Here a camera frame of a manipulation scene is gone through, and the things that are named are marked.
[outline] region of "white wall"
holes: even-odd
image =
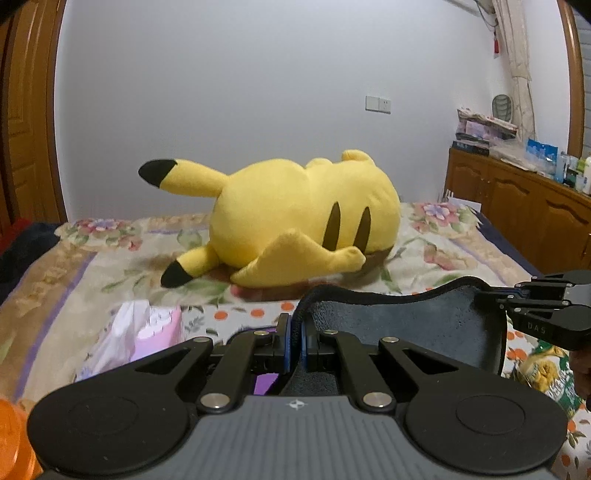
[[[523,0],[530,41],[531,96],[538,140],[569,144],[569,60],[556,0]]]
[[[231,173],[346,148],[405,200],[434,200],[456,108],[488,113],[506,92],[492,47],[480,17],[443,0],[69,0],[56,74],[68,216],[210,208],[145,184],[151,158]],[[391,98],[392,115],[366,112],[365,95]]]

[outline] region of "curtain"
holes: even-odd
[[[524,143],[535,139],[534,105],[530,90],[530,49],[521,0],[492,0],[499,22],[502,45],[509,57],[513,100],[513,123]]]

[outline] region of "electrical outlet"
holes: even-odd
[[[387,98],[380,98],[379,100],[379,111],[383,113],[392,112],[392,102]]]

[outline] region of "wooden cabinet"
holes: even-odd
[[[481,203],[482,213],[543,273],[591,267],[590,197],[499,160],[454,149],[446,189]]]
[[[470,199],[482,203],[488,177],[488,165],[484,162],[474,162],[469,157],[454,155],[453,168],[447,171],[449,184],[454,185],[453,193],[456,197]]]

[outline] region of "cabinet top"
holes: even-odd
[[[449,150],[449,158],[455,158],[457,160],[462,159],[465,161],[475,162],[482,166],[493,167],[493,168],[500,168],[501,170],[505,170],[512,174],[521,176],[524,179],[535,181],[546,188],[554,190],[556,193],[560,195],[565,195],[569,197],[571,200],[574,200],[577,203],[580,203],[588,208],[591,208],[591,197],[585,195],[584,193],[577,192],[575,189],[572,189],[566,185],[558,183],[555,180],[547,179],[542,175],[537,174],[536,172],[523,170],[519,167],[516,167],[510,163],[504,162],[502,160],[498,160],[493,157],[485,157],[484,155],[477,155],[473,153],[464,152],[462,150],[458,150],[456,148],[450,148]]]

